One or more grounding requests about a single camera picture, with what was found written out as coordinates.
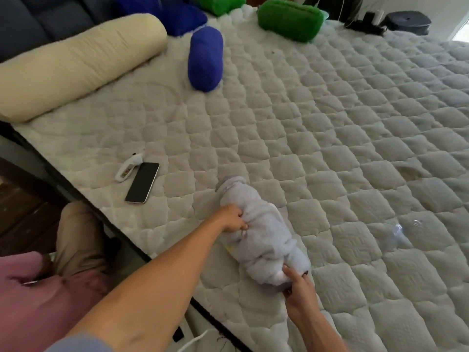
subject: fuzzy pillow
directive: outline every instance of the fuzzy pillow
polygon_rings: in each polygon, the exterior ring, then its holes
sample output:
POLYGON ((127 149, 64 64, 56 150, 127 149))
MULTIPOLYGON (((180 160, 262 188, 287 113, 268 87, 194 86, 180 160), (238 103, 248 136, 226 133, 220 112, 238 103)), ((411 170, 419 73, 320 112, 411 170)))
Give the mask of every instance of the fuzzy pillow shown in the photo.
POLYGON ((76 100, 160 54, 161 22, 147 13, 100 24, 0 64, 0 120, 28 121, 76 100))

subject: pink shirt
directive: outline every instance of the pink shirt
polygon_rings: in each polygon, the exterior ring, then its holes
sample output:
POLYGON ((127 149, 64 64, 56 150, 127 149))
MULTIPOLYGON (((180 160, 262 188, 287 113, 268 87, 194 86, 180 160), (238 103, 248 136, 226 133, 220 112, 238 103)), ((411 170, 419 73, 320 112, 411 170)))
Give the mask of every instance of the pink shirt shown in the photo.
POLYGON ((0 349, 43 352, 108 292, 107 276, 88 270, 36 283, 42 256, 29 252, 0 257, 0 349))

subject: quilted mattress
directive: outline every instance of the quilted mattress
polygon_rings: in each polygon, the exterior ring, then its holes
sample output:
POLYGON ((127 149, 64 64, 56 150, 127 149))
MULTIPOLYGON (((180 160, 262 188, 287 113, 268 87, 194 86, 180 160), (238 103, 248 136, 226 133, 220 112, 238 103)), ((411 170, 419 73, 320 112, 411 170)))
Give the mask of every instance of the quilted mattress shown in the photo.
MULTIPOLYGON (((298 44, 249 6, 209 23, 225 39, 214 91, 191 88, 185 35, 16 131, 151 257, 243 175, 291 224, 352 351, 469 351, 469 46, 337 22, 298 44), (161 164, 145 205, 114 181, 134 152, 161 164)), ((220 244, 194 297, 253 351, 305 350, 283 296, 220 244)))

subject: mattress pad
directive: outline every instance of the mattress pad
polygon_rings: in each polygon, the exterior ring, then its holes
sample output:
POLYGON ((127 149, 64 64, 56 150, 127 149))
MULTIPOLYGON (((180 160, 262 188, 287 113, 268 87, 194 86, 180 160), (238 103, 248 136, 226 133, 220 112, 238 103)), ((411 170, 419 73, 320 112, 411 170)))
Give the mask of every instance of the mattress pad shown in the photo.
MULTIPOLYGON (((214 91, 191 88, 185 35, 15 130, 151 257, 214 212, 219 178, 244 176, 351 351, 469 351, 469 45, 338 22, 298 44, 249 6, 209 25, 225 41, 214 91), (132 153, 160 163, 145 205, 114 181, 132 153)), ((305 351, 282 294, 219 243, 194 297, 253 351, 305 351)))

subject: smartphone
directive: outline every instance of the smartphone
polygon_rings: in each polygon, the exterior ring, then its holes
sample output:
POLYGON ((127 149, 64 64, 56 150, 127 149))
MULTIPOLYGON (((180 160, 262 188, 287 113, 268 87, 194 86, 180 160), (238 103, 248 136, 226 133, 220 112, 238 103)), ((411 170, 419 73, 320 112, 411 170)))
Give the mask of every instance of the smartphone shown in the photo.
POLYGON ((125 197, 125 201, 134 204, 146 203, 159 168, 160 165, 158 163, 143 162, 140 164, 137 175, 125 197))

